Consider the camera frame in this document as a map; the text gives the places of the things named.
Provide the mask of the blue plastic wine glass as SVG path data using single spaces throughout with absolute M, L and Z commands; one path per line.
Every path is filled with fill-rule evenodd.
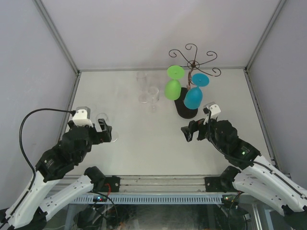
M 191 110 L 198 109 L 203 99 L 201 87 L 205 87 L 210 83 L 207 75 L 203 73 L 196 73 L 191 78 L 194 88 L 188 90 L 184 99 L 184 105 Z

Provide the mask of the green plastic wine glass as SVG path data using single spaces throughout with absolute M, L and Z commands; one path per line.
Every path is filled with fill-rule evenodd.
M 185 70 L 178 65 L 172 65 L 167 69 L 170 80 L 165 85 L 165 97 L 169 100 L 177 100 L 181 94 L 181 84 L 179 82 L 185 75 Z

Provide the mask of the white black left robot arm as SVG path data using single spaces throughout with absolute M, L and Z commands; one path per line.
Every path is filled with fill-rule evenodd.
M 105 175 L 96 167 L 89 167 L 74 183 L 48 197 L 52 188 L 74 169 L 91 151 L 92 145 L 110 142 L 112 127 L 100 119 L 101 131 L 94 126 L 77 126 L 70 129 L 53 148 L 44 152 L 35 166 L 35 179 L 15 203 L 0 211 L 0 221 L 11 230 L 41 230 L 53 216 L 69 202 L 82 194 L 105 187 Z

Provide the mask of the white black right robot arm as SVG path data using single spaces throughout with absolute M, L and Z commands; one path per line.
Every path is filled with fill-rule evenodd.
M 181 128 L 186 140 L 207 139 L 231 164 L 220 176 L 226 191 L 247 193 L 267 204 L 295 230 L 307 228 L 307 191 L 293 182 L 251 144 L 240 139 L 227 120 L 206 118 Z

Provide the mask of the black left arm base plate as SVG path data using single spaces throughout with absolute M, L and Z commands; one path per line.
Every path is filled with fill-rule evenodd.
M 98 183 L 94 190 L 101 193 L 117 193 L 120 188 L 120 177 L 110 176 Z

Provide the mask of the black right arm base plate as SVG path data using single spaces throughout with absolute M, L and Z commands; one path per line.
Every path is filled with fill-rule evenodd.
M 206 192 L 229 192 L 230 189 L 222 184 L 220 176 L 207 176 L 204 178 Z

